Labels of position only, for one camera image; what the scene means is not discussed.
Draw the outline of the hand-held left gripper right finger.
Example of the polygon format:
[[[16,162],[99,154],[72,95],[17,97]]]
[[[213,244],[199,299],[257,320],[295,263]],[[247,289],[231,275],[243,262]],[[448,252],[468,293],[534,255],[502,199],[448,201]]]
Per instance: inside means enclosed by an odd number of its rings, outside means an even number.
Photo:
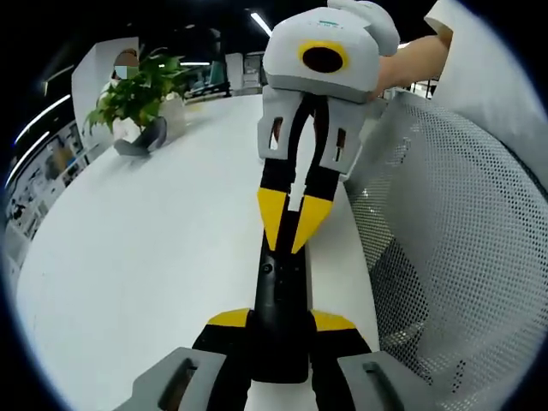
[[[373,352],[354,323],[313,310],[310,363],[319,410],[410,410],[412,373],[391,355]]]

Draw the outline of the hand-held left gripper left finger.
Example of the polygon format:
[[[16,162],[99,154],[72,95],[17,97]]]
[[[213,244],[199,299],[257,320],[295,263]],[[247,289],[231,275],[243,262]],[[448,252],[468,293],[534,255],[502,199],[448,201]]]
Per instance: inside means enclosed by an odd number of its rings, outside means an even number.
[[[136,410],[243,410],[251,385],[247,320],[240,308],[209,319],[190,348],[177,348],[134,381]]]

